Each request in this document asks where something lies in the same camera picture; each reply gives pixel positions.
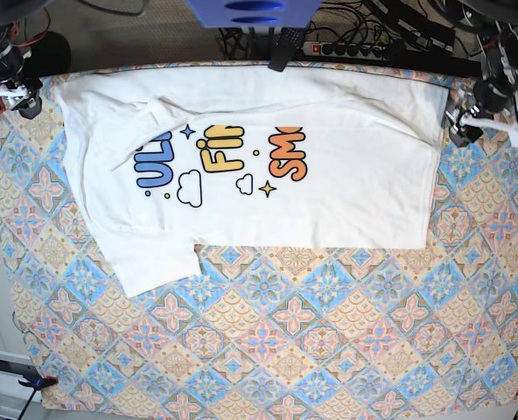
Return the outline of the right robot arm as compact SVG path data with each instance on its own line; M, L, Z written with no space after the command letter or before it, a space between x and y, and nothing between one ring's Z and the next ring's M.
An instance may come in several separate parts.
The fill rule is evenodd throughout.
M37 40L19 43L16 36L18 21L45 11L47 5L47 1L0 1L0 114L9 109L31 120L41 112L42 82L25 74L31 45Z

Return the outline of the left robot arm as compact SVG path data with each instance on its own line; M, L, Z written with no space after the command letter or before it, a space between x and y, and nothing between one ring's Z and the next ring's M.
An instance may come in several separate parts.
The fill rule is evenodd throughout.
M479 42L481 77L445 112L451 141L464 148L488 128L507 133L518 149L518 1L431 1L430 5Z

